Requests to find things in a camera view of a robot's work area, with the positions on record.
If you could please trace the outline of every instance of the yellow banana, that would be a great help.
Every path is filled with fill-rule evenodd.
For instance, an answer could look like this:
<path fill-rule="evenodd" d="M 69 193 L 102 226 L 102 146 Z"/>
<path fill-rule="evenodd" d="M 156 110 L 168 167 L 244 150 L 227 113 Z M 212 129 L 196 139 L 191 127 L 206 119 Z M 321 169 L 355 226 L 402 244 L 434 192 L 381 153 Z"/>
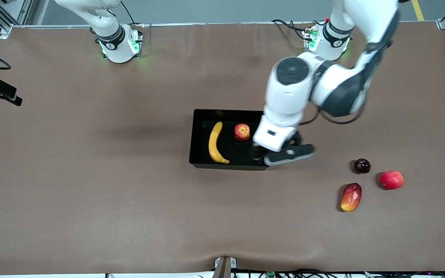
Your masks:
<path fill-rule="evenodd" d="M 217 150 L 217 138 L 221 134 L 223 123 L 219 122 L 212 128 L 211 136 L 209 137 L 209 154 L 215 162 L 228 164 L 229 160 L 225 159 L 219 150 Z"/>

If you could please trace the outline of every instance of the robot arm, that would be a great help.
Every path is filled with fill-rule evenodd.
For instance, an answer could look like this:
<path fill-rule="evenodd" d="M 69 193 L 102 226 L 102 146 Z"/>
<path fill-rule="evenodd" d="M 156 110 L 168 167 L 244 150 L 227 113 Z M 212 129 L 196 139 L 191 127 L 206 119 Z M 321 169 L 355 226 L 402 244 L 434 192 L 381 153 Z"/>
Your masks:
<path fill-rule="evenodd" d="M 310 145 L 302 145 L 308 151 L 300 152 L 297 146 L 288 144 L 297 134 L 296 127 L 307 102 L 334 117 L 355 113 L 363 105 L 372 75 L 390 45 L 399 21 L 397 0 L 334 0 L 334 3 L 334 7 L 342 8 L 342 16 L 349 18 L 346 21 L 354 22 L 364 34 L 365 50 L 352 69 L 311 52 L 285 58 L 274 65 L 267 83 L 264 115 L 254 135 L 256 144 L 275 152 L 265 158 L 267 165 L 311 156 Z"/>
<path fill-rule="evenodd" d="M 99 38 L 102 52 L 115 63 L 125 63 L 140 55 L 141 35 L 127 24 L 119 24 L 109 9 L 120 0 L 55 0 L 87 21 Z"/>

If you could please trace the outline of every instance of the black tray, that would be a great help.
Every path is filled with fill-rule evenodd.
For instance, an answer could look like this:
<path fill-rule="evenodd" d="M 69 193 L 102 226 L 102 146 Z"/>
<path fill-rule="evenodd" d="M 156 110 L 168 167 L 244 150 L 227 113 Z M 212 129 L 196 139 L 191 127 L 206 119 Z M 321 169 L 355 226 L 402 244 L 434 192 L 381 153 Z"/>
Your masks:
<path fill-rule="evenodd" d="M 263 162 L 264 150 L 253 147 L 253 135 L 260 123 L 263 111 L 195 109 L 190 143 L 189 162 L 197 168 L 257 170 L 267 169 Z M 229 160 L 229 164 L 216 163 L 209 155 L 209 137 L 217 122 L 222 122 L 222 130 L 217 139 L 219 153 Z M 250 127 L 250 139 L 237 141 L 234 127 L 244 123 Z"/>

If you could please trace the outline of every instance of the red apple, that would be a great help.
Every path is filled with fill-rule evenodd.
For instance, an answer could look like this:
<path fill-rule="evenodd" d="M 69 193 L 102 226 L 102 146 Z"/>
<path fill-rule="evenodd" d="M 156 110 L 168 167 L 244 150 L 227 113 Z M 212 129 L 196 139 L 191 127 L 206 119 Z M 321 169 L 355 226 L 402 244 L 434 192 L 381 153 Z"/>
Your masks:
<path fill-rule="evenodd" d="M 247 141 L 250 138 L 250 127 L 245 124 L 237 124 L 234 127 L 234 137 L 238 141 Z"/>
<path fill-rule="evenodd" d="M 389 190 L 400 188 L 404 183 L 404 176 L 398 171 L 387 171 L 380 176 L 380 182 Z"/>
<path fill-rule="evenodd" d="M 344 211 L 353 211 L 360 204 L 362 198 L 362 187 L 358 183 L 350 183 L 343 190 L 343 199 L 341 199 L 341 209 Z"/>

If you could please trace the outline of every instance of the table surface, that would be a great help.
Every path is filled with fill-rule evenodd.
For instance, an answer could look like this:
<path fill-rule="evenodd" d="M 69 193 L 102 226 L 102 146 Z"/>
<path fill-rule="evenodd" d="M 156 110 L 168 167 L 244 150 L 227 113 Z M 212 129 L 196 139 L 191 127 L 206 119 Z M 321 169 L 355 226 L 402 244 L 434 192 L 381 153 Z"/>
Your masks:
<path fill-rule="evenodd" d="M 275 25 L 143 30 L 143 56 L 102 59 L 81 30 L 0 41 L 0 274 L 239 268 L 445 270 L 445 31 L 401 23 L 350 125 L 300 127 L 311 159 L 264 172 L 189 164 L 193 110 L 261 110 L 267 76 L 302 42 Z M 341 63 L 352 66 L 355 33 Z M 307 116 L 313 114 L 311 107 Z M 369 159 L 356 175 L 351 161 Z M 384 191 L 378 173 L 406 184 Z M 360 206 L 338 210 L 344 185 Z"/>

